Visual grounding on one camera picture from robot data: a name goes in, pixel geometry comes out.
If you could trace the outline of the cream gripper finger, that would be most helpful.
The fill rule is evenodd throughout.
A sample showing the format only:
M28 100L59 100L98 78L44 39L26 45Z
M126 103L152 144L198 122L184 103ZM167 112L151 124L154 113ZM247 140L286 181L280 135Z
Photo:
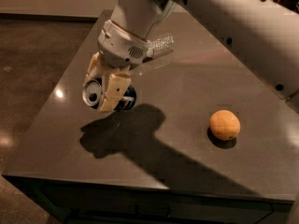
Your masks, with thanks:
M108 83L108 72L110 67L104 62L104 55L101 52L96 52L89 63L83 85L86 85L91 80L96 80L104 88Z
M131 76L127 69L112 69L108 74L107 87L102 87L103 94L99 105L101 112L113 111L131 84Z

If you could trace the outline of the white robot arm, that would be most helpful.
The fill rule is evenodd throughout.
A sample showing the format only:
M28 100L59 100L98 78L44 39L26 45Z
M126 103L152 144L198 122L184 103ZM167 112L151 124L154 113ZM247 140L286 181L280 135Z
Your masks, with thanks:
M130 70L169 52L150 33L180 5L278 98L299 111L299 0L119 0L98 37L82 99L98 111L135 104Z

